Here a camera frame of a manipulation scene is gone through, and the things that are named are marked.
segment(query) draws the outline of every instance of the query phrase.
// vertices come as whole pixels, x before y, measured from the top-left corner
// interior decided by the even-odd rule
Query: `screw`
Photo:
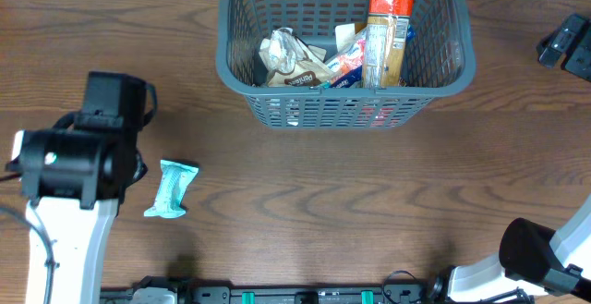
[[[45,154],[45,165],[53,164],[57,160],[55,152],[48,152]]]

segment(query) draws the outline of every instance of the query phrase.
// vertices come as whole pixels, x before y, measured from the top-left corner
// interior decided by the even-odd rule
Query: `light blue wrapper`
[[[163,179],[160,182],[156,201],[146,212],[145,217],[160,216],[162,218],[176,218],[187,211],[181,207],[188,185],[195,179],[199,168],[172,161],[160,161]]]

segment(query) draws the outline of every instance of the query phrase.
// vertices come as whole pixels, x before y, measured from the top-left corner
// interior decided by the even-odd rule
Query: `green clip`
[[[242,304],[255,304],[255,293],[242,293]]]
[[[373,291],[364,290],[361,292],[361,304],[373,304]]]

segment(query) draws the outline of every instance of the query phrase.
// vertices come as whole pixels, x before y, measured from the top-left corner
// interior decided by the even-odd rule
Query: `wood grain surface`
[[[498,249],[516,217],[559,227],[590,193],[591,85],[536,45],[591,0],[468,0],[477,74],[391,131],[273,131],[214,67],[218,0],[0,0],[0,155],[14,132],[78,109],[92,69],[157,86],[104,286],[145,275],[237,286],[429,277]],[[194,160],[186,216],[146,219],[164,157]],[[0,202],[24,209],[19,183]],[[22,302],[28,232],[0,218],[0,302]],[[571,297],[543,298],[540,303]]]

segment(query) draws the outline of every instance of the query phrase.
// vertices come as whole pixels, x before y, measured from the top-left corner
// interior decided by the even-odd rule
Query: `gray plastic basket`
[[[415,0],[416,37],[406,46],[410,87],[385,89],[261,88],[260,41],[291,27],[305,43],[336,53],[334,27],[367,18],[368,0],[220,0],[217,71],[272,128],[392,128],[435,97],[463,90],[476,72],[465,0]]]

